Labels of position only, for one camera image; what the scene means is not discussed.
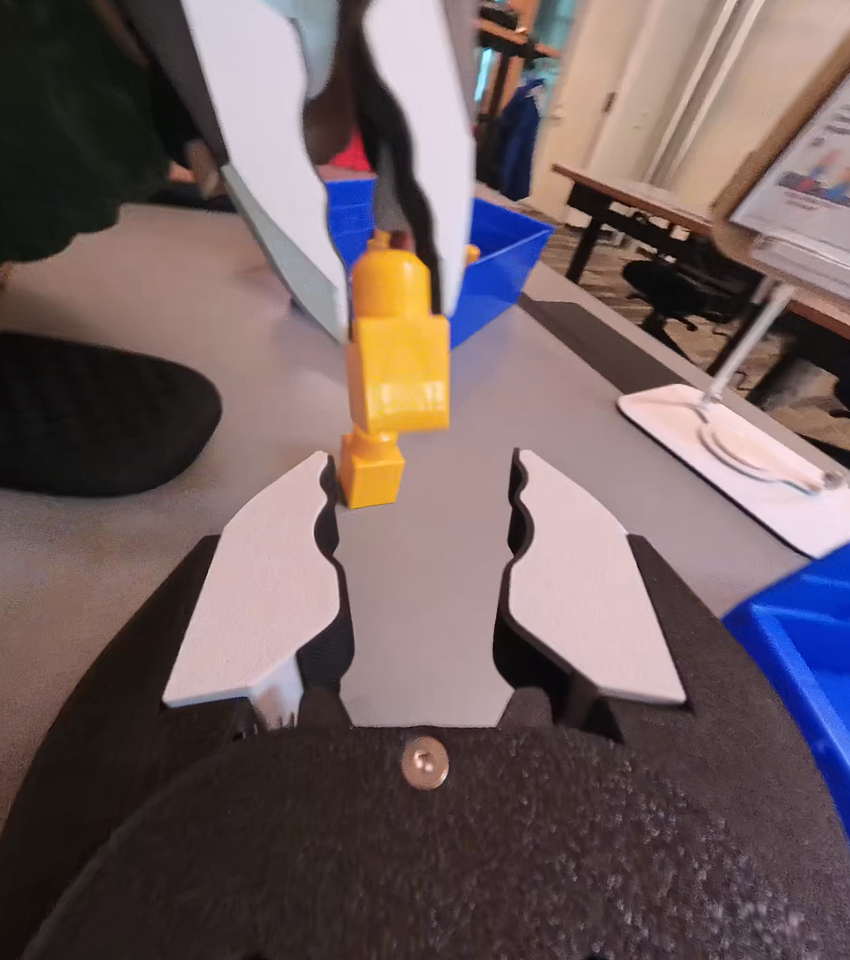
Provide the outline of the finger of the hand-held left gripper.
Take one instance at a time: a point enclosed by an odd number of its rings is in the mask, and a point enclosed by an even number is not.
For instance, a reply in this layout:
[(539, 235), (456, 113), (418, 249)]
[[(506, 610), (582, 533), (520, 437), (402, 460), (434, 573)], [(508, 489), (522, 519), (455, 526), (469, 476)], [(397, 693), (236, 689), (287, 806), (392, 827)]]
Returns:
[(301, 311), (343, 344), (348, 282), (304, 116), (331, 78), (338, 2), (182, 5), (224, 141), (229, 195)]
[(465, 272), (476, 144), (444, 2), (370, 2), (360, 128), (376, 173), (377, 228), (406, 232), (431, 273), (431, 309), (455, 313)]

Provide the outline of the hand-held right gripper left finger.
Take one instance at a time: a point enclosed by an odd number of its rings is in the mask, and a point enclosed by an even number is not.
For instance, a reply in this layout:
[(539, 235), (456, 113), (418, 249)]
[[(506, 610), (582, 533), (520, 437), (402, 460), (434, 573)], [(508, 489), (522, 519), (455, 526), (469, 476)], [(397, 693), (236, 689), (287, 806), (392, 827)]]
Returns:
[(338, 483), (317, 451), (226, 524), (198, 593), (163, 705), (246, 700), (269, 729), (293, 726), (307, 690), (337, 693), (355, 655), (335, 558)]

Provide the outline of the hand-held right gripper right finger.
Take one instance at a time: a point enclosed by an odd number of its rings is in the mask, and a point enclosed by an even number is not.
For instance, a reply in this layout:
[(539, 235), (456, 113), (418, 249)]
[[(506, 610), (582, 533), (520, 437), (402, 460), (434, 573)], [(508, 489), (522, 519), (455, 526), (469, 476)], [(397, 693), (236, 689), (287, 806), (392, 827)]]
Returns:
[(688, 695), (629, 534), (542, 457), (513, 451), (494, 665), (539, 690), (551, 722), (616, 732), (613, 702), (683, 710)]

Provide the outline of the yellow mega block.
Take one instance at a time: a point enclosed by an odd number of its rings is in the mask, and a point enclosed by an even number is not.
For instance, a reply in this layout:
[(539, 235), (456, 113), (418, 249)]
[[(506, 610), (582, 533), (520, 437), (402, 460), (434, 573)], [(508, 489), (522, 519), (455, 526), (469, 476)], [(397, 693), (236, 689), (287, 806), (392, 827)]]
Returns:
[(394, 503), (399, 495), (405, 458), (396, 433), (370, 433), (353, 424), (342, 438), (338, 478), (351, 510)]
[(448, 429), (451, 330), (431, 312), (431, 274), (414, 254), (370, 248), (352, 274), (346, 346), (352, 421), (366, 434)]

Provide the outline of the person's left forearm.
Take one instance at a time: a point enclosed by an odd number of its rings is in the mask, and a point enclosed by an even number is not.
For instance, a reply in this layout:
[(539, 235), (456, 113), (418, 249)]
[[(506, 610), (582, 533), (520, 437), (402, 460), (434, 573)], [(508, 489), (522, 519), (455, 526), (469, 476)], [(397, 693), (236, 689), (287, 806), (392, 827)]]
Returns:
[(198, 136), (130, 2), (0, 1), (0, 269), (112, 227)]

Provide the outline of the person's left hand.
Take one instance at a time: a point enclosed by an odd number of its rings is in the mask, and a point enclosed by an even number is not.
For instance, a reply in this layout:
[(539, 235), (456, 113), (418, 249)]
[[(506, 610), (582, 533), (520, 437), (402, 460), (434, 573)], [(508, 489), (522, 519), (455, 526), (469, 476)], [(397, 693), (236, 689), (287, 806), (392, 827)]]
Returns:
[[(325, 87), (306, 102), (303, 130), (307, 155), (315, 167), (329, 166), (328, 162), (346, 147), (355, 130), (362, 137), (354, 72), (350, 68), (333, 73)], [(364, 141), (363, 146), (371, 163)]]

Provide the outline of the wooden standing desk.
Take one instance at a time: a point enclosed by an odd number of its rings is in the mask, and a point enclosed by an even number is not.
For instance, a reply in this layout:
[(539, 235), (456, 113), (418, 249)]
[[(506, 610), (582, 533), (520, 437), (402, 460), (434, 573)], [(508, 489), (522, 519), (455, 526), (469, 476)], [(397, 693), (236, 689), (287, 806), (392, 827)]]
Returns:
[(524, 74), (540, 62), (558, 62), (560, 49), (538, 29), (541, 1), (480, 2), (475, 21), (479, 77), (475, 111), (479, 123), (498, 116)]

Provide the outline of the blue jacket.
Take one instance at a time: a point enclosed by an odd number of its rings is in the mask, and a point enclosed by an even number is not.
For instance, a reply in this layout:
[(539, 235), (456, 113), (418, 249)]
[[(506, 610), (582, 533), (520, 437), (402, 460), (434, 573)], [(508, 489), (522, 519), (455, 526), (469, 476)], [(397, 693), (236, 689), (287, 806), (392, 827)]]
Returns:
[(515, 90), (499, 117), (496, 188), (511, 201), (521, 201), (530, 193), (540, 100), (545, 91), (542, 78), (528, 79)]

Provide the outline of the white document stand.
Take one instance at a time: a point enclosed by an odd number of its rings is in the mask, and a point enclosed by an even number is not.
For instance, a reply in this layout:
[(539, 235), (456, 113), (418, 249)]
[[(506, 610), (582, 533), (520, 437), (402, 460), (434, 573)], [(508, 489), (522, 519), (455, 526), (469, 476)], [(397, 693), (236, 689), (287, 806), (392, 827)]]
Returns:
[(755, 319), (705, 390), (671, 385), (619, 398), (620, 412), (647, 436), (805, 557), (821, 558), (850, 543), (850, 469), (824, 470), (728, 408), (723, 393), (733, 374), (785, 311), (796, 292), (821, 297), (850, 314), (850, 303), (774, 272), (750, 258), (749, 235), (728, 222), (731, 209), (776, 147), (808, 118), (850, 66), (850, 32), (783, 119), (732, 176), (711, 206), (713, 235), (727, 257), (762, 273)]

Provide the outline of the wooden table with black legs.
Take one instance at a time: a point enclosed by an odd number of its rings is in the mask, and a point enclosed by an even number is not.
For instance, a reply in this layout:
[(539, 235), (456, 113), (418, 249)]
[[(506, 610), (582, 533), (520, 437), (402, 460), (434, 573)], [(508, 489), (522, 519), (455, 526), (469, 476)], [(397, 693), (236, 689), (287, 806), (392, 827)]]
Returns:
[(690, 236), (711, 237), (710, 217), (684, 209), (666, 190), (623, 179), (600, 179), (561, 163), (552, 164), (551, 172), (571, 184), (567, 207), (587, 218), (565, 271), (570, 282), (581, 281), (605, 229), (676, 261), (688, 257)]

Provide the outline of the black office chair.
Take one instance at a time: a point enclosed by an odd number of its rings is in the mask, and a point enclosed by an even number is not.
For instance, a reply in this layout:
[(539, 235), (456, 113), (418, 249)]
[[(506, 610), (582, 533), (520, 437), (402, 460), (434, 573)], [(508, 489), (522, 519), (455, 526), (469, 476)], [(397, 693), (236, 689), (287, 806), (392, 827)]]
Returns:
[(691, 357), (669, 335), (668, 322), (675, 320), (686, 330), (695, 332), (697, 326), (691, 321), (692, 317), (726, 323), (737, 316), (741, 306), (737, 298), (702, 289), (661, 261), (631, 260), (624, 264), (621, 277), (631, 289), (628, 298), (643, 301), (649, 307), (640, 330), (688, 361)]

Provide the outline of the printed instruction sheet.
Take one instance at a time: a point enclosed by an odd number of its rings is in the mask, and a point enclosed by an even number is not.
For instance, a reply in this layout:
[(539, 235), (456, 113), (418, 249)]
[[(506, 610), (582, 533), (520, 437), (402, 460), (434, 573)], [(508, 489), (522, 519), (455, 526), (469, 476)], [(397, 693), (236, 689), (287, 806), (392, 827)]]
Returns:
[(850, 303), (850, 66), (731, 209), (750, 258)]

